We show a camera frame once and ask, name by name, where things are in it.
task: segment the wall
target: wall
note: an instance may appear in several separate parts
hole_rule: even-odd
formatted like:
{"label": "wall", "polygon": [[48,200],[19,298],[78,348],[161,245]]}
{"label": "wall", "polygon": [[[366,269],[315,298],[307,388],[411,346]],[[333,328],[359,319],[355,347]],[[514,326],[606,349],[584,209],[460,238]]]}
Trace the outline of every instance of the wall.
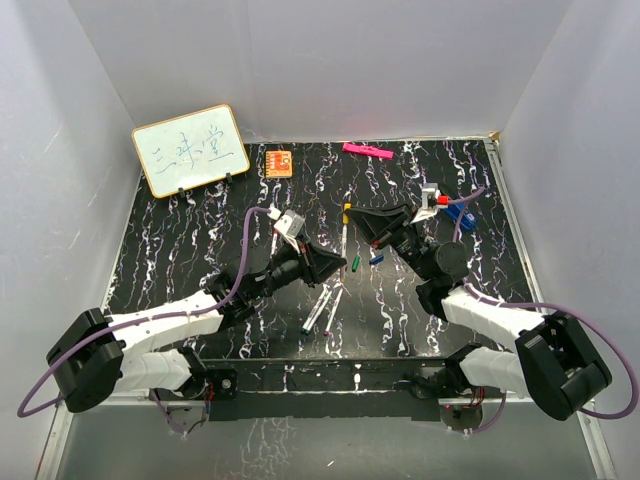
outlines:
{"label": "wall", "polygon": [[[100,305],[139,174],[133,124],[62,0],[0,2],[0,476],[33,478],[52,411],[16,410]],[[53,382],[37,400],[55,396]]]}
{"label": "wall", "polygon": [[[575,2],[509,119],[502,156],[547,300],[599,322],[640,372],[640,4]],[[600,411],[624,407],[625,372]],[[621,479],[640,466],[640,412],[601,422]]]}
{"label": "wall", "polygon": [[502,130],[570,0],[70,0],[136,125],[245,141]]}

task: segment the whiteboard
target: whiteboard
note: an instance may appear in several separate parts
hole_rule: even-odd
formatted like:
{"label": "whiteboard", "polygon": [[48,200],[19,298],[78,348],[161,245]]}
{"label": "whiteboard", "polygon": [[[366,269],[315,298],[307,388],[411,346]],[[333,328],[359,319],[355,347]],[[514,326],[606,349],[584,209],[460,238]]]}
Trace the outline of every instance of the whiteboard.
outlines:
{"label": "whiteboard", "polygon": [[139,127],[131,137],[156,198],[249,170],[229,105]]}

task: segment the blue eraser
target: blue eraser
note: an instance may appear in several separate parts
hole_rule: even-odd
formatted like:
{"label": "blue eraser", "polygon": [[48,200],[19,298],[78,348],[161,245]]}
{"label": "blue eraser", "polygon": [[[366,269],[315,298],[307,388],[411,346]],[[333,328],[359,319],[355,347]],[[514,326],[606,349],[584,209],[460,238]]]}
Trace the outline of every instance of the blue eraser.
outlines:
{"label": "blue eraser", "polygon": [[[463,204],[458,205],[449,205],[444,209],[444,213],[449,215],[454,221],[458,220],[458,215],[460,215],[460,210],[462,210]],[[476,217],[472,213],[465,213],[462,216],[462,220],[460,221],[460,228],[462,228],[465,232],[469,232],[476,228]]]}
{"label": "blue eraser", "polygon": [[369,265],[377,265],[382,260],[384,260],[384,254],[381,253],[377,257],[373,257],[371,260],[369,260]]}

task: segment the yellow cap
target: yellow cap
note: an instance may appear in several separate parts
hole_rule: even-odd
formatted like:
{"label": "yellow cap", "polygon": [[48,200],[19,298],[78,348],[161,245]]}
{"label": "yellow cap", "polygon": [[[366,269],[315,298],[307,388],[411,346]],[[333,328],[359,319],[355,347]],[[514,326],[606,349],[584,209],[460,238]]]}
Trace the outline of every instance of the yellow cap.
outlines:
{"label": "yellow cap", "polygon": [[[346,210],[348,208],[351,208],[351,204],[350,203],[345,203],[344,204],[344,209]],[[342,214],[342,223],[344,223],[345,225],[347,223],[349,223],[349,217],[347,217],[344,213]]]}

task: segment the marble pattern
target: marble pattern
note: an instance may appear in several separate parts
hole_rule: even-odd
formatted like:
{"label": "marble pattern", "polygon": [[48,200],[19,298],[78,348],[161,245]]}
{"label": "marble pattern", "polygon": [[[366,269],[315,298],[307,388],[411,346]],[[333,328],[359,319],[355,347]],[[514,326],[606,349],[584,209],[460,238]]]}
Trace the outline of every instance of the marble pattern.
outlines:
{"label": "marble pattern", "polygon": [[[157,200],[141,178],[122,250],[109,291],[108,311],[129,313],[178,300],[198,290],[212,275],[240,256],[244,212],[250,206],[275,205],[306,218],[311,241],[340,252],[342,205],[418,205],[425,182],[446,184],[458,195],[478,186],[486,192],[471,211],[477,228],[462,241],[470,256],[471,280],[483,292],[510,301],[530,301],[525,275],[509,228],[489,158],[481,140],[370,142],[395,152],[380,160],[342,152],[340,143],[251,144],[252,168],[234,177],[178,197]],[[294,176],[266,179],[268,150],[293,153]],[[249,265],[262,269],[272,249],[271,221],[255,216]],[[453,221],[443,213],[424,223],[437,241],[450,240]],[[376,253],[352,224],[348,264],[356,254],[360,268],[346,275],[346,292],[331,334],[323,335],[330,301],[309,336],[302,323],[321,293],[294,282],[256,304],[244,325],[185,341],[203,359],[213,358],[381,358],[446,357],[471,340],[474,332],[429,317],[420,307],[420,280],[390,248],[385,260],[369,266]],[[329,281],[333,285],[337,275]]]}

